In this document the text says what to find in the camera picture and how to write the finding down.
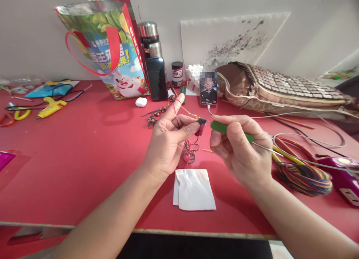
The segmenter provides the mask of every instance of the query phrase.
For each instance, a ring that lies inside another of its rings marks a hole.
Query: hand
[[[176,119],[175,110],[178,112],[184,98],[184,94],[180,94],[153,128],[143,166],[156,176],[167,178],[176,169],[185,140],[199,129],[194,118],[179,114],[178,121]]]
[[[213,120],[228,125],[226,135],[212,130],[209,144],[230,173],[248,190],[269,185],[271,152],[250,144],[244,134],[251,134],[256,143],[271,149],[272,141],[259,124],[245,115],[213,116]]]

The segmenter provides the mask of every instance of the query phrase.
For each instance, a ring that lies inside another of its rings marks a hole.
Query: crochet hook
[[[218,121],[212,121],[212,123],[211,123],[211,128],[212,128],[213,130],[215,130],[215,131],[221,132],[222,134],[227,134],[227,128],[228,128],[228,126],[225,125],[225,124],[222,124],[222,123],[220,123],[220,122],[218,122]],[[245,133],[245,135],[246,135],[246,138],[248,139],[249,143],[253,143],[253,144],[257,145],[258,147],[264,148],[264,149],[266,149],[266,150],[268,150],[268,151],[271,151],[271,152],[273,152],[273,153],[275,153],[275,154],[278,154],[278,155],[280,155],[280,156],[283,157],[283,155],[280,154],[279,152],[276,152],[276,151],[274,151],[274,150],[272,150],[272,149],[270,149],[270,148],[267,148],[267,147],[264,147],[264,146],[262,146],[262,145],[259,145],[258,143],[255,143],[255,142],[254,142],[254,137],[253,137],[252,135],[246,134],[246,133]]]

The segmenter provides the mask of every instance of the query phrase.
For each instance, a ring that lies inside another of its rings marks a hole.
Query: purple power strip
[[[15,157],[14,154],[0,152],[0,171]]]
[[[358,173],[346,172],[328,167],[321,167],[332,177],[333,186],[354,208],[359,208],[359,163],[354,159],[344,157],[329,157],[318,159],[318,163],[358,171]]]

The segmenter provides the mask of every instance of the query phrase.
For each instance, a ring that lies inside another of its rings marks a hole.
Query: phone screen
[[[147,58],[146,70],[150,84],[151,97],[154,101],[167,100],[167,79],[165,62],[161,57]]]
[[[200,75],[200,102],[202,105],[217,104],[217,73],[202,72]]]

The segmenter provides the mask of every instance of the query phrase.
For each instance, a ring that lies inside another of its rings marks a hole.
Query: sequined bag
[[[219,90],[238,107],[276,114],[306,111],[327,119],[359,122],[355,98],[316,79],[287,76],[239,62],[216,71]],[[315,118],[307,113],[295,115]]]

